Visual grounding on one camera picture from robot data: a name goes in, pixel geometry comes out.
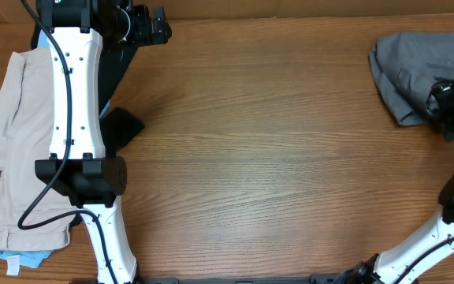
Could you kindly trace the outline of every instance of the folded gray cloth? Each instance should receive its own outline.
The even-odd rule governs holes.
[[[400,32],[381,37],[370,71],[400,125],[426,122],[426,101],[438,78],[454,79],[454,33]]]

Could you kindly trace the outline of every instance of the wood grain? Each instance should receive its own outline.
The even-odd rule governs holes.
[[[113,104],[147,124],[119,154],[124,217],[146,277],[306,276],[400,243],[434,211],[454,142],[398,127],[367,54],[397,31],[454,32],[454,15],[172,21],[141,48]],[[32,25],[0,25],[0,86]],[[87,232],[1,283],[94,278]],[[454,256],[421,278],[454,283]]]
[[[35,7],[35,0],[28,0]],[[394,16],[454,13],[454,0],[134,0],[164,6],[172,20]],[[31,23],[20,1],[0,0],[0,23]]]

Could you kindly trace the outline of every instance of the beige cloth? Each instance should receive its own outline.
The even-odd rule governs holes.
[[[48,158],[54,127],[54,86],[48,48],[13,53],[0,91],[0,249],[37,251],[69,244],[74,216],[34,230],[17,221],[43,190],[34,163]],[[50,190],[24,224],[74,209],[67,197]]]

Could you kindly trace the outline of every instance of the cable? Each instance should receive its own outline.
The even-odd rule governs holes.
[[[47,28],[43,25],[43,23],[39,20],[39,18],[36,16],[36,14],[32,11],[31,7],[27,3],[26,0],[20,0],[22,2],[22,5],[24,5],[24,8],[28,11],[29,15],[31,15],[32,19],[34,22],[41,28],[43,33],[47,36],[47,38],[50,40],[52,45],[54,46],[55,50],[57,51],[59,58],[61,59],[61,64],[62,68],[64,69],[64,77],[66,81],[66,95],[67,95],[67,106],[68,106],[68,113],[67,113],[67,127],[66,127],[66,141],[65,141],[65,150],[64,150],[64,157],[62,158],[62,163],[59,166],[57,172],[55,175],[52,177],[50,182],[48,183],[47,186],[43,189],[43,191],[32,201],[31,205],[29,205],[28,209],[25,210],[24,214],[19,218],[19,221],[17,223],[19,229],[21,230],[31,230],[35,229],[41,226],[45,226],[46,224],[55,222],[59,219],[62,219],[64,217],[70,216],[70,215],[76,215],[76,214],[85,214],[89,215],[92,217],[92,221],[95,222],[95,225],[98,228],[99,232],[99,239],[101,240],[101,247],[102,247],[102,254],[104,256],[105,262],[106,262],[106,267],[108,268],[108,271],[110,272],[110,276],[113,280],[113,284],[117,284],[117,278],[115,277],[115,273],[113,268],[111,267],[111,261],[110,258],[108,257],[108,250],[106,249],[106,240],[104,238],[104,233],[102,231],[101,223],[99,222],[98,216],[96,216],[94,213],[92,213],[89,210],[75,210],[75,211],[70,211],[66,212],[60,215],[57,215],[53,218],[50,218],[48,220],[32,224],[32,225],[24,225],[24,220],[29,216],[29,214],[32,212],[32,210],[38,205],[38,203],[41,201],[41,199],[47,194],[47,192],[50,190],[52,185],[59,179],[62,171],[65,168],[66,162],[69,157],[69,152],[71,150],[71,122],[73,119],[73,108],[72,108],[72,101],[73,97],[71,94],[71,80],[69,79],[69,68],[68,64],[64,58],[64,55],[62,54],[62,50],[59,47],[58,43],[55,41],[54,37],[47,31]]]
[[[420,263],[422,260],[424,260],[428,255],[430,255],[432,252],[435,252],[436,250],[442,248],[445,245],[450,245],[451,243],[454,242],[454,237],[450,237],[446,241],[442,241],[441,243],[435,245],[431,249],[427,250],[425,253],[423,253],[419,258],[417,258],[411,265],[406,267],[404,272],[399,276],[399,278],[393,283],[393,284],[399,284],[408,274],[411,272],[413,268],[415,268],[418,263]]]

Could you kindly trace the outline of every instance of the clothing label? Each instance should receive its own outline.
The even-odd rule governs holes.
[[[18,276],[20,271],[20,256],[7,256],[6,263],[8,264],[6,275]]]

